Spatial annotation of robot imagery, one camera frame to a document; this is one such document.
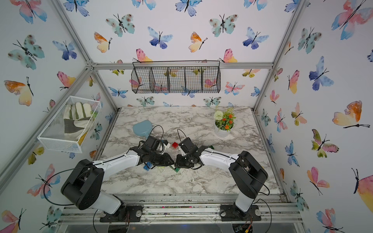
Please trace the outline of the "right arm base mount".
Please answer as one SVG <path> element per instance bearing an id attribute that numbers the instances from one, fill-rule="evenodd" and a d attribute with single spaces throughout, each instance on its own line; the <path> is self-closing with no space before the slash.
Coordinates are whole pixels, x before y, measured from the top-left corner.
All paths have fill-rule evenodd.
<path id="1" fill-rule="evenodd" d="M 234 204 L 221 205 L 219 216 L 221 221 L 261 221 L 261 211 L 257 205 L 251 205 L 247 212 Z"/>

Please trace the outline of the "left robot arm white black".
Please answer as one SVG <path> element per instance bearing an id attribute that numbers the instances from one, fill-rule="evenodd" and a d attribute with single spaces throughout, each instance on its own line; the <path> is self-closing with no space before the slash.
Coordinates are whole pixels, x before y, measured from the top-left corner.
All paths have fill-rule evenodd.
<path id="1" fill-rule="evenodd" d="M 157 149 L 161 144 L 161 140 L 149 136 L 146 141 L 117 156 L 92 162 L 80 161 L 63 184 L 62 195 L 79 210 L 93 208 L 117 214 L 125 204 L 116 196 L 101 191 L 102 183 L 123 170 L 142 164 L 151 163 L 155 167 L 173 165 L 174 160 L 164 152 L 164 147 Z"/>

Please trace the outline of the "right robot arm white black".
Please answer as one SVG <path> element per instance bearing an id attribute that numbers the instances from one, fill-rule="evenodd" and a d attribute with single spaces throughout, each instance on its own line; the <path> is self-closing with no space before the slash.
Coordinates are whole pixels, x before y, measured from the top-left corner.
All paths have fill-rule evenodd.
<path id="1" fill-rule="evenodd" d="M 266 170 L 247 151 L 229 154 L 213 150 L 208 146 L 197 147 L 190 138 L 178 144 L 184 154 L 177 155 L 175 166 L 181 169 L 197 169 L 212 166 L 230 172 L 239 195 L 234 207 L 241 213 L 247 213 L 268 179 Z"/>

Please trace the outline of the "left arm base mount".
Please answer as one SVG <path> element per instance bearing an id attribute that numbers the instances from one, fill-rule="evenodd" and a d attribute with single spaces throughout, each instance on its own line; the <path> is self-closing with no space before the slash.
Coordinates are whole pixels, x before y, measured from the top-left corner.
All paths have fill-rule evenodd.
<path id="1" fill-rule="evenodd" d="M 102 223 L 133 223 L 140 222 L 143 207 L 140 205 L 121 206 L 114 214 L 105 212 L 104 217 L 100 217 Z"/>

